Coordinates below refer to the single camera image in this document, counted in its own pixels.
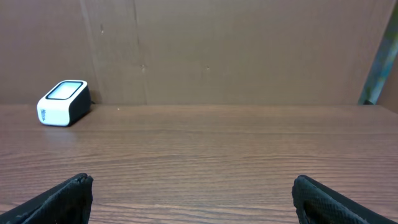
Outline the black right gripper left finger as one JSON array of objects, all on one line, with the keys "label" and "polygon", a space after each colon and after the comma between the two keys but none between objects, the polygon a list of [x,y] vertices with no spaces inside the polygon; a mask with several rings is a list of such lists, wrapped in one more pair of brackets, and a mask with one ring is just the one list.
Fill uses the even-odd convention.
[{"label": "black right gripper left finger", "polygon": [[87,224],[93,203],[93,178],[79,173],[1,214],[3,224]]}]

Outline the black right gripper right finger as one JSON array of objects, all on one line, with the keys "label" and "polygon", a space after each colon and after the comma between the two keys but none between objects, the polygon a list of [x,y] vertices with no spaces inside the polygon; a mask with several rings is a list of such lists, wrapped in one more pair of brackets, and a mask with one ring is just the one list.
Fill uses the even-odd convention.
[{"label": "black right gripper right finger", "polygon": [[292,198],[300,224],[397,224],[306,175],[294,180]]}]

